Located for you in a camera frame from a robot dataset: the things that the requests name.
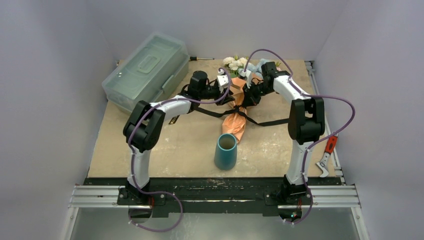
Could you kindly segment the orange flower bouquet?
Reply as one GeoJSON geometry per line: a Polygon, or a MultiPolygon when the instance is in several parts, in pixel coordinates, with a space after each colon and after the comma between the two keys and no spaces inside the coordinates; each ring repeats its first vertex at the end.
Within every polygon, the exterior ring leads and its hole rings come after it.
{"type": "MultiPolygon", "coordinates": [[[[261,66],[269,62],[268,59],[260,59],[259,62],[254,65],[251,62],[248,62],[246,57],[236,58],[236,57],[226,57],[223,59],[222,64],[229,72],[232,77],[232,85],[230,90],[233,92],[234,100],[231,101],[228,106],[232,109],[235,109],[239,106],[239,110],[243,114],[247,114],[247,109],[241,107],[242,101],[244,100],[245,94],[243,93],[243,87],[246,84],[246,81],[238,78],[237,74],[239,70],[243,70],[247,66],[247,70],[251,71],[254,78],[254,83],[258,83],[262,80],[262,70],[261,66]]],[[[238,113],[231,113],[225,117],[222,123],[222,133],[232,134],[235,136],[237,143],[240,143],[243,134],[245,132],[247,120],[245,117],[239,115],[238,113]]]]}

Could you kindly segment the translucent plastic storage box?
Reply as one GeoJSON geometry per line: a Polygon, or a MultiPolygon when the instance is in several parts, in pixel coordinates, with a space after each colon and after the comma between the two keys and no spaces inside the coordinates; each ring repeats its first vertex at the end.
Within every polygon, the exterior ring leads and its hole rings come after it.
{"type": "Polygon", "coordinates": [[[131,113],[139,101],[168,99],[189,71],[186,44],[154,32],[102,82],[108,101],[131,113]]]}

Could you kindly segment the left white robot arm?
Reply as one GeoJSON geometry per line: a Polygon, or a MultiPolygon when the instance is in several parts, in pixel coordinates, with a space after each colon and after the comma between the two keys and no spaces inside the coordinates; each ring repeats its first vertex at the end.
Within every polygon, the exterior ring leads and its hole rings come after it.
{"type": "Polygon", "coordinates": [[[200,105],[223,105],[230,101],[232,79],[220,67],[216,80],[208,82],[204,71],[195,71],[190,83],[176,96],[160,102],[139,101],[130,114],[123,135],[130,150],[129,176],[124,198],[138,205],[150,202],[153,195],[167,196],[166,191],[149,189],[151,150],[157,144],[165,121],[189,114],[200,105]]]}

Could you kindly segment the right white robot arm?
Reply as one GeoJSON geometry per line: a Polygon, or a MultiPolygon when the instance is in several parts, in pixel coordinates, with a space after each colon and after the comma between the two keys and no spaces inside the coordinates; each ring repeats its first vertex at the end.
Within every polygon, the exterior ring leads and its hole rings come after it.
{"type": "Polygon", "coordinates": [[[287,173],[277,191],[264,193],[264,202],[269,206],[292,204],[306,196],[309,191],[308,170],[313,144],[325,132],[324,100],[310,97],[295,83],[289,72],[278,70],[274,62],[261,66],[262,79],[255,83],[253,74],[243,70],[240,76],[246,81],[242,88],[243,107],[256,106],[261,97],[277,93],[290,104],[287,130],[292,139],[292,153],[287,173]]]}

